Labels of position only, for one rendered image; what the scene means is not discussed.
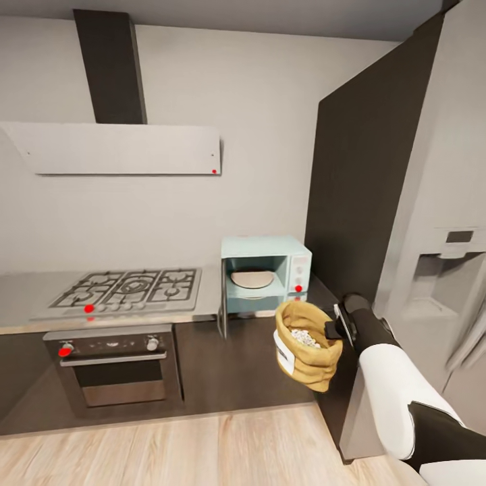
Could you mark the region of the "microwave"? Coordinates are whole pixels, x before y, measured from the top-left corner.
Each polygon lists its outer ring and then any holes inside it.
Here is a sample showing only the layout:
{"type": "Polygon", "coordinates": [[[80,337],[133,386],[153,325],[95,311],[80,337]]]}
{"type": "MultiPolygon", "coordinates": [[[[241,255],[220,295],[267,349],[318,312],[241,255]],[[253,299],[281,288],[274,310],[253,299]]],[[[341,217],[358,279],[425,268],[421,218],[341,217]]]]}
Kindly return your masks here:
{"type": "Polygon", "coordinates": [[[228,345],[227,297],[305,292],[312,252],[293,236],[221,239],[221,306],[217,324],[228,345]]]}

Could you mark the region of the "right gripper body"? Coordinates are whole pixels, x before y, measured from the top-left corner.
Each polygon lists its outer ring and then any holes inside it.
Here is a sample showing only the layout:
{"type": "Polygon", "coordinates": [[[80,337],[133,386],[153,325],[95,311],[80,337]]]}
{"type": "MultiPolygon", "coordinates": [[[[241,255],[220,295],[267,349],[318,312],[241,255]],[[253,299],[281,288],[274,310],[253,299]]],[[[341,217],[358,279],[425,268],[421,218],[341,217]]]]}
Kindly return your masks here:
{"type": "Polygon", "coordinates": [[[325,337],[328,340],[348,339],[348,334],[339,319],[325,322],[325,337]]]}

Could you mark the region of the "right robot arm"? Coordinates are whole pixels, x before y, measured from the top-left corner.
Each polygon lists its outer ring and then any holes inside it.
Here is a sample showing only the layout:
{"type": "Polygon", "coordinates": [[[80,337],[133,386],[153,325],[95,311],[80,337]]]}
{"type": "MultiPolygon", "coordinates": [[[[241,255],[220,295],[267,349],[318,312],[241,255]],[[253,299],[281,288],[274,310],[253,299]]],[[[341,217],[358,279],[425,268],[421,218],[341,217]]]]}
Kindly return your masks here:
{"type": "Polygon", "coordinates": [[[428,486],[486,486],[486,436],[466,428],[366,296],[344,296],[335,309],[340,319],[325,322],[325,337],[349,339],[357,353],[385,451],[428,486]]]}

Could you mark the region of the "popcorn bag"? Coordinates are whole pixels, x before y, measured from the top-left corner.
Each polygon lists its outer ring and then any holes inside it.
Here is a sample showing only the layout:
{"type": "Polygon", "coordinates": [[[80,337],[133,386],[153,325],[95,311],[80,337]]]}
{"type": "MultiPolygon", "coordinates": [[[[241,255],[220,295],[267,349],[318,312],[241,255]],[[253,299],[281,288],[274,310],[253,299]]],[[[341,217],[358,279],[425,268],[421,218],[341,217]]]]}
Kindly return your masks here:
{"type": "Polygon", "coordinates": [[[337,362],[342,353],[342,339],[328,340],[325,337],[325,322],[332,319],[314,304],[300,300],[287,300],[277,307],[277,328],[273,337],[276,359],[291,378],[314,391],[325,393],[329,381],[337,371],[337,362]],[[310,340],[318,346],[302,342],[293,332],[307,332],[310,340]]]}

